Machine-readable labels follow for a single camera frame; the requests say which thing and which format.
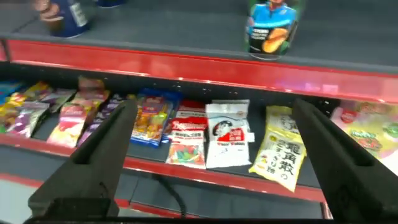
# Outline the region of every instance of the black cable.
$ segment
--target black cable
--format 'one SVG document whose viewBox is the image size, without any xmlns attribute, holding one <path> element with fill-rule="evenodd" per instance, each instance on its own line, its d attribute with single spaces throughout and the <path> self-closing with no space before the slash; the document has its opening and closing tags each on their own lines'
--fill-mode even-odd
<svg viewBox="0 0 398 224">
<path fill-rule="evenodd" d="M 170 185 L 170 183 L 164 177 L 162 177 L 159 174 L 153 174 L 153 176 L 157 181 L 159 181 L 161 185 L 163 185 L 164 188 L 166 188 L 169 194 L 175 198 L 178 205 L 180 206 L 181 218 L 186 218 L 187 206 L 185 205 L 185 202 L 182 200 L 181 196 L 175 191 L 175 189 Z"/>
</svg>

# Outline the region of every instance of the red shelf edge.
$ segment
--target red shelf edge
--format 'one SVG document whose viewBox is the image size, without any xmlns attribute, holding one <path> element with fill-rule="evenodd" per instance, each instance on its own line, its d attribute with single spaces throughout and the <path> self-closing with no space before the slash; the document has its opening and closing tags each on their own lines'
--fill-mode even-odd
<svg viewBox="0 0 398 224">
<path fill-rule="evenodd" d="M 70 156 L 74 149 L 56 146 L 44 141 L 35 139 L 24 139 L 17 136 L 0 134 L 0 144 L 28 149 L 31 151 L 44 152 L 58 156 Z M 194 180 L 209 184 L 216 184 L 237 189 L 262 192 L 267 194 L 276 194 L 285 197 L 300 198 L 316 202 L 325 202 L 325 197 L 321 189 L 298 185 L 295 192 L 283 188 L 276 182 L 266 179 L 257 179 L 244 177 L 222 172 L 213 172 L 209 170 L 193 169 L 184 166 L 175 166 L 161 162 L 148 161 L 133 157 L 126 157 L 123 167 L 140 172 L 150 172 L 160 175 L 178 177 L 182 179 Z"/>
<path fill-rule="evenodd" d="M 38 180 L 32 180 L 24 177 L 18 177 L 15 175 L 10 175 L 10 174 L 5 174 L 5 173 L 0 173 L 0 180 L 6 180 L 18 184 L 22 184 L 25 186 L 29 187 L 36 187 L 39 188 L 43 182 L 38 181 Z M 169 218 L 178 218 L 180 217 L 180 213 L 167 210 L 167 209 L 162 209 L 162 208 L 157 208 L 153 206 L 148 206 L 148 205 L 143 205 L 140 203 L 136 202 L 130 202 L 128 200 L 124 199 L 114 199 L 119 208 L 125 208 L 125 209 L 132 209 L 132 210 L 137 210 L 140 212 L 146 212 L 146 213 L 151 213 L 154 215 L 162 216 L 162 217 L 169 217 Z M 187 215 L 187 218 L 199 218 L 194 215 Z"/>
<path fill-rule="evenodd" d="M 388 74 L 30 40 L 7 43 L 14 63 L 398 103 L 398 77 Z"/>
</svg>

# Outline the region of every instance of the purple candy bag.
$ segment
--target purple candy bag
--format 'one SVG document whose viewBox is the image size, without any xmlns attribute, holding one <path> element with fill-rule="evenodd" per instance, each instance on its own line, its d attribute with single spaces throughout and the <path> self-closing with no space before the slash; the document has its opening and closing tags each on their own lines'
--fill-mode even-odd
<svg viewBox="0 0 398 224">
<path fill-rule="evenodd" d="M 57 112 L 62 105 L 64 105 L 72 96 L 76 93 L 76 90 L 57 89 L 53 93 L 50 93 L 40 102 L 48 103 L 50 105 L 50 112 Z"/>
<path fill-rule="evenodd" d="M 98 126 L 100 126 L 100 124 L 106 118 L 108 118 L 108 116 L 111 115 L 112 111 L 116 109 L 116 107 L 118 107 L 119 104 L 121 104 L 125 100 L 126 97 L 120 96 L 119 94 L 113 95 L 112 98 L 109 100 L 109 103 L 106 104 L 105 107 L 100 112 L 97 113 L 92 124 L 81 135 L 78 146 L 80 146 L 84 141 L 86 141 L 88 136 L 90 136 L 95 131 L 95 129 L 97 129 Z"/>
<path fill-rule="evenodd" d="M 48 110 L 49 104 L 39 102 L 25 102 L 15 123 L 7 130 L 8 133 L 30 138 L 40 117 Z"/>
</svg>

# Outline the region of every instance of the cartoon face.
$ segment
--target cartoon face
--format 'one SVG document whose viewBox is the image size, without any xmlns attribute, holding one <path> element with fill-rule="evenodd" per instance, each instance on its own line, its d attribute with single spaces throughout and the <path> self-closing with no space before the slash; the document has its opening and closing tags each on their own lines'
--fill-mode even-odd
<svg viewBox="0 0 398 224">
<path fill-rule="evenodd" d="M 231 131 L 231 128 L 232 128 L 232 122 L 222 121 L 213 128 L 213 135 L 220 137 L 224 136 Z"/>
</svg>

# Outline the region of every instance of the snack canister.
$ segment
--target snack canister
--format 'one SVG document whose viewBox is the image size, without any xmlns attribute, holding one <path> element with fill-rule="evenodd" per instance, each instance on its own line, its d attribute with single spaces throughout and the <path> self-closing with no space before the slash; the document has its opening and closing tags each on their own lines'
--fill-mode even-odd
<svg viewBox="0 0 398 224">
<path fill-rule="evenodd" d="M 249 53 L 278 59 L 292 43 L 305 0 L 250 0 L 246 26 Z"/>
<path fill-rule="evenodd" d="M 116 7 L 126 3 L 126 0 L 94 0 L 99 7 Z"/>
<path fill-rule="evenodd" d="M 35 0 L 34 8 L 55 37 L 76 37 L 88 30 L 88 21 L 76 0 Z"/>
</svg>

